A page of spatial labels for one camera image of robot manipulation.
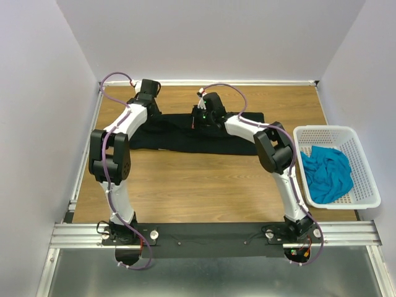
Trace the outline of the black t shirt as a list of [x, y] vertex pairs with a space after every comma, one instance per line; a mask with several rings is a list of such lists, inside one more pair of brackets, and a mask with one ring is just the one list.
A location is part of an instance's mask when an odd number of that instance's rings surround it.
[[129, 141], [131, 150], [256, 156], [255, 145], [213, 126], [192, 127], [190, 114], [162, 114], [141, 125]]

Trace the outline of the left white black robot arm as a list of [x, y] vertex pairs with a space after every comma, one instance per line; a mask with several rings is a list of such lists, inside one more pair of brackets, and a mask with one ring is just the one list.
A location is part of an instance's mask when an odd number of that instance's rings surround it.
[[161, 84], [155, 80], [132, 81], [135, 96], [124, 102], [123, 112], [104, 129], [90, 135], [88, 170], [105, 192], [111, 210], [109, 227], [123, 244], [136, 238], [147, 241], [134, 226], [136, 214], [129, 202], [126, 179], [131, 171], [130, 138], [153, 116], [160, 114], [155, 101]]

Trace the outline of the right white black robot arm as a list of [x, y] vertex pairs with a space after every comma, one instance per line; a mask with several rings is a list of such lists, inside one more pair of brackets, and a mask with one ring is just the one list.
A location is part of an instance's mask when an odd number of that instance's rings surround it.
[[314, 222], [296, 180], [296, 148], [283, 126], [248, 120], [223, 107], [210, 110], [198, 105], [192, 109], [192, 123], [217, 127], [255, 145], [261, 166], [272, 175], [282, 198], [286, 238], [294, 243], [305, 238]]

